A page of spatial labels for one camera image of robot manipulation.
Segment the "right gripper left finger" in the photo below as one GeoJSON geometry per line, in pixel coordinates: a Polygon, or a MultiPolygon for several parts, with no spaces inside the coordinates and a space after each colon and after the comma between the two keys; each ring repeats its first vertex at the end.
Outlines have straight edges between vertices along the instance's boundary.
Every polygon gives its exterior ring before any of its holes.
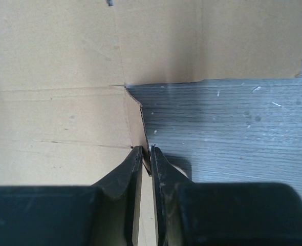
{"type": "Polygon", "coordinates": [[[90,186],[0,186],[0,245],[137,245],[143,149],[90,186]]]}

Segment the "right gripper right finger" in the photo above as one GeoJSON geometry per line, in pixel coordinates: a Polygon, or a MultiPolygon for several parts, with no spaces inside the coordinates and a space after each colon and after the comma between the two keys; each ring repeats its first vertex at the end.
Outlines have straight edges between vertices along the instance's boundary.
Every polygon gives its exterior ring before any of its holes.
{"type": "Polygon", "coordinates": [[[302,199],[278,182],[195,183],[150,151],[157,245],[302,245],[302,199]]]}

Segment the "brown cardboard box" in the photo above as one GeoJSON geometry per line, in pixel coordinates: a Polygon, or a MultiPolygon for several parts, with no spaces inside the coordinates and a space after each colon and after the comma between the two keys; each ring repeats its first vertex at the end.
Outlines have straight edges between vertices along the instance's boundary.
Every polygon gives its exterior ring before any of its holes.
{"type": "Polygon", "coordinates": [[[194,181],[149,142],[128,86],[301,66],[302,1],[0,1],[0,186],[90,186],[141,146],[137,245],[157,245],[152,147],[195,183],[238,181],[194,181]]]}

